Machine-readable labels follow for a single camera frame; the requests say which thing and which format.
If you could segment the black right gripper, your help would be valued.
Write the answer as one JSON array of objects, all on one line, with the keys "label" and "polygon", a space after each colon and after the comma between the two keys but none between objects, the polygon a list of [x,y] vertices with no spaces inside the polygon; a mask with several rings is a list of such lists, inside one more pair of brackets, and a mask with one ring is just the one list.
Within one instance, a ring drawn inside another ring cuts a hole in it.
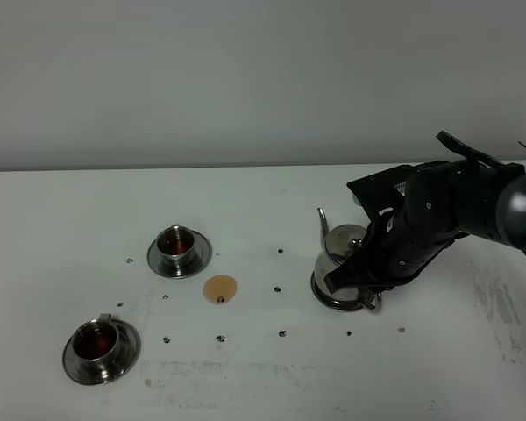
[{"label": "black right gripper", "polygon": [[352,256],[327,273],[324,284],[331,294],[346,288],[358,288],[365,296],[381,294],[417,278],[457,236],[457,228],[431,226],[403,205],[370,223],[363,256]]}]

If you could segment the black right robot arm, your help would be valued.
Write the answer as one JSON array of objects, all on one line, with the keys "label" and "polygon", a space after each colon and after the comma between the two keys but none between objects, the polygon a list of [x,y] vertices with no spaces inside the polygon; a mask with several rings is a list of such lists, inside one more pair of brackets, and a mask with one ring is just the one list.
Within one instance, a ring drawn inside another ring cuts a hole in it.
[{"label": "black right robot arm", "polygon": [[402,286],[467,235],[526,252],[526,171],[520,164],[401,165],[347,187],[370,224],[358,250],[324,277],[331,293]]}]

